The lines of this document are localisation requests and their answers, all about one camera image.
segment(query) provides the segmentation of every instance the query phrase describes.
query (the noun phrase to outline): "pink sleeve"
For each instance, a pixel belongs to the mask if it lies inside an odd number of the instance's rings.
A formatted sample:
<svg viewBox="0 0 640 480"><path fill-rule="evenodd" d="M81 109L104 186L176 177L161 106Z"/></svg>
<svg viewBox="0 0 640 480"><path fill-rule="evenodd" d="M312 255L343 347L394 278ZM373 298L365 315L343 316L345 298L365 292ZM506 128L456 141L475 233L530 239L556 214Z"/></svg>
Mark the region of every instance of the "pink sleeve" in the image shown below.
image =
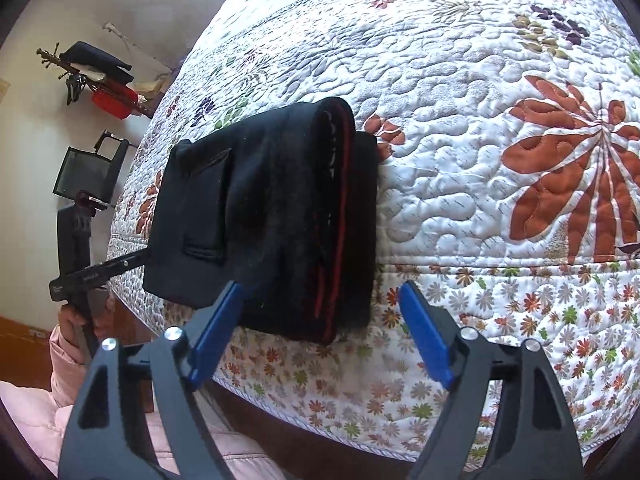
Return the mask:
<svg viewBox="0 0 640 480"><path fill-rule="evenodd" d="M84 359L79 348L62 337L56 326L49 338L51 351L51 396L59 408L69 406L76 400L84 380Z"/></svg>

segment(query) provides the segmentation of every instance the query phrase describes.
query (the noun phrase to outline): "chair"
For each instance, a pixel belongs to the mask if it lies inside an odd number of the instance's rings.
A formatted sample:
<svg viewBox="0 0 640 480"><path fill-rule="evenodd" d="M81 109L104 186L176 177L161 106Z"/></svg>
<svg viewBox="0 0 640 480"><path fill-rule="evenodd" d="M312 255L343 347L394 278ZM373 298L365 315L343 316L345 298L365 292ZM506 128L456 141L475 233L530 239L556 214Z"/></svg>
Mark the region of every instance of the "chair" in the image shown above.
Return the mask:
<svg viewBox="0 0 640 480"><path fill-rule="evenodd" d="M120 143L113 158L98 154L104 139L107 138ZM127 139L119 139L104 130L94 146L93 153L69 147L60 167L53 193L75 200L78 192L85 191L101 202L111 203L129 145Z"/></svg>

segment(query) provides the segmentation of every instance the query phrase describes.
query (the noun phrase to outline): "floral bedspread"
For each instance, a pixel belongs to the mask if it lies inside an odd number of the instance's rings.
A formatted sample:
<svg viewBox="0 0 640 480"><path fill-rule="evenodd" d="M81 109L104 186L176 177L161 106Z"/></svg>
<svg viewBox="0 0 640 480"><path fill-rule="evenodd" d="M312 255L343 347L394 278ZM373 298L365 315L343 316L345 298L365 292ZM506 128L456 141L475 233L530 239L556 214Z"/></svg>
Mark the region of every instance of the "floral bedspread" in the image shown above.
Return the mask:
<svg viewBox="0 0 640 480"><path fill-rule="evenodd" d="M490 340L538 339L587 455L640 399L640 53L611 0L229 0L136 153L110 256L142 248L169 150L341 96L378 138L371 323L328 347L237 329L215 380L267 412L414 460L446 393L398 309L428 300ZM190 310L111 283L159 333ZM487 452L492 384L469 466Z"/></svg>

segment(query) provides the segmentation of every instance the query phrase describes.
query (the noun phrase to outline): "human hand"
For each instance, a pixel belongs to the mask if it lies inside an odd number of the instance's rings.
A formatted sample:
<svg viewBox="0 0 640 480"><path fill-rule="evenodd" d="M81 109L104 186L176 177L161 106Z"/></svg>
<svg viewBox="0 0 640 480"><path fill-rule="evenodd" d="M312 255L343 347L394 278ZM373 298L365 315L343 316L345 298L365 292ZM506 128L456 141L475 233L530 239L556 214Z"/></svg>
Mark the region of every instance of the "human hand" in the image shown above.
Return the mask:
<svg viewBox="0 0 640 480"><path fill-rule="evenodd" d="M113 335L113 312L115 307L116 299L110 294L104 303L104 311L98 316L94 316L94 332L98 341ZM74 327L86 324L84 317L67 303L58 311L58 324L60 325L61 336L77 347L79 344Z"/></svg>

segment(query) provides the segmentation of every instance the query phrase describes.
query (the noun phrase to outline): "coat rack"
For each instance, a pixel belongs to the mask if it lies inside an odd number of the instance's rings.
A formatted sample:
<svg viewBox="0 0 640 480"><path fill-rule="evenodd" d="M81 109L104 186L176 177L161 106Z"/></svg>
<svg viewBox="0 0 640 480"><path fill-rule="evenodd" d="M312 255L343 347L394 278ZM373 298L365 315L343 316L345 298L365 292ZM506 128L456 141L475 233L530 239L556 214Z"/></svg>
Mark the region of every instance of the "coat rack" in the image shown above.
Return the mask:
<svg viewBox="0 0 640 480"><path fill-rule="evenodd" d="M53 52L53 54L51 54L46 50L42 50L41 48L39 48L36 51L36 54L38 54L38 56L42 58L42 64L46 64L45 68L49 68L52 64L54 64L56 66L59 66L62 70L65 71L63 75L58 76L58 79L62 79L67 75L80 75L80 71L78 69L73 68L71 65L65 63L57 56L59 46L60 44L56 43L56 49ZM126 104L127 106L133 107L135 110L139 111L141 114L148 117L149 119L153 118L154 116L153 110L147 108L145 105L142 105L139 102L133 102L127 99L125 96L120 95L117 92L114 92L111 88L109 88L109 86L105 85L104 83L91 81L88 78L85 78L85 81L86 81L86 86L89 87L89 90L91 90L92 92L95 92L98 89L100 89L103 92L110 95L111 97L113 97L114 99L117 99L118 101Z"/></svg>

